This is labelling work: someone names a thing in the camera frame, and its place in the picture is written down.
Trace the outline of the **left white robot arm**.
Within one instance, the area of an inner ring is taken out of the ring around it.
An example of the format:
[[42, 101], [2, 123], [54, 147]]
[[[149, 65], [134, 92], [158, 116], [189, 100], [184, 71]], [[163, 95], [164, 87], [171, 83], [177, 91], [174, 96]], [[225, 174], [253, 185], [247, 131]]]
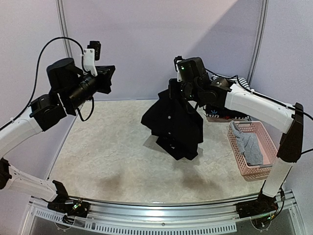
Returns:
[[88, 72], [75, 66], [72, 58], [61, 59], [46, 69], [51, 85], [30, 103], [19, 118], [0, 132], [0, 188], [15, 190], [52, 202], [61, 212], [69, 212], [73, 203], [63, 184], [45, 181], [13, 167], [4, 156], [30, 137], [55, 126], [68, 115], [79, 115], [79, 107], [95, 93], [111, 92], [115, 66], [96, 66]]

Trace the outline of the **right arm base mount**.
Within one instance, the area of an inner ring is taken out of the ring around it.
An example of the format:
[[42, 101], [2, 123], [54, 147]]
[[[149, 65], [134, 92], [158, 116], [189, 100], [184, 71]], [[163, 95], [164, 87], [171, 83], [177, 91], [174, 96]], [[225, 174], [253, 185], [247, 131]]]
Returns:
[[276, 201], [276, 197], [268, 197], [268, 196], [265, 196], [262, 192], [259, 192], [258, 197], [255, 200], [237, 203], [235, 205], [236, 212], [240, 218], [245, 218], [245, 217], [267, 214], [272, 211], [275, 211], [273, 215], [269, 215], [268, 217], [265, 217], [266, 220], [273, 220], [275, 217], [277, 217], [281, 213], [284, 207], [284, 202], [285, 202], [286, 197], [282, 190], [280, 191], [280, 199], [282, 202], [282, 206], [279, 209], [278, 203]]

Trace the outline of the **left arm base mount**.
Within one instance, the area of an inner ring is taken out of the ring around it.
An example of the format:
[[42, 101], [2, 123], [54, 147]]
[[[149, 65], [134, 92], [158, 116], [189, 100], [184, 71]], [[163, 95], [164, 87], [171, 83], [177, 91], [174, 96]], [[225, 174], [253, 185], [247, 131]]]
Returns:
[[67, 214], [67, 216], [78, 216], [86, 218], [90, 203], [83, 201], [82, 198], [70, 199], [68, 192], [61, 182], [53, 180], [52, 183], [56, 187], [56, 198], [48, 202], [47, 208], [56, 212]]

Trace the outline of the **black white striped shirt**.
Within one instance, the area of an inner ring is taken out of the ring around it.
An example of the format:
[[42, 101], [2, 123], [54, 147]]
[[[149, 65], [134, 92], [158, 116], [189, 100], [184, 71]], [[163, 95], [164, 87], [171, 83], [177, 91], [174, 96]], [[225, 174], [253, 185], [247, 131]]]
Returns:
[[215, 80], [215, 79], [217, 79], [219, 77], [229, 79], [230, 81], [235, 82], [236, 84], [240, 85], [241, 87], [250, 90], [250, 86], [249, 86], [248, 82], [246, 81], [246, 79], [244, 77], [238, 77], [237, 75], [236, 76], [232, 76], [232, 77], [221, 76], [221, 75], [212, 75], [211, 76], [211, 80]]

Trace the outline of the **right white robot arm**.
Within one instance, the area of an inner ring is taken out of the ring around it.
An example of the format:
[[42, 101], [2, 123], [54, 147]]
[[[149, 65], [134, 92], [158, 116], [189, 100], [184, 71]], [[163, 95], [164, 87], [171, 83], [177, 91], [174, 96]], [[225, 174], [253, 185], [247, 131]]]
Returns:
[[211, 105], [238, 111], [263, 121], [282, 132], [277, 160], [258, 199], [253, 202], [256, 213], [264, 213], [275, 197], [293, 164], [302, 155], [303, 106], [291, 106], [244, 87], [238, 77], [210, 79], [200, 57], [174, 59], [177, 78], [170, 79], [170, 97], [194, 101], [200, 107]]

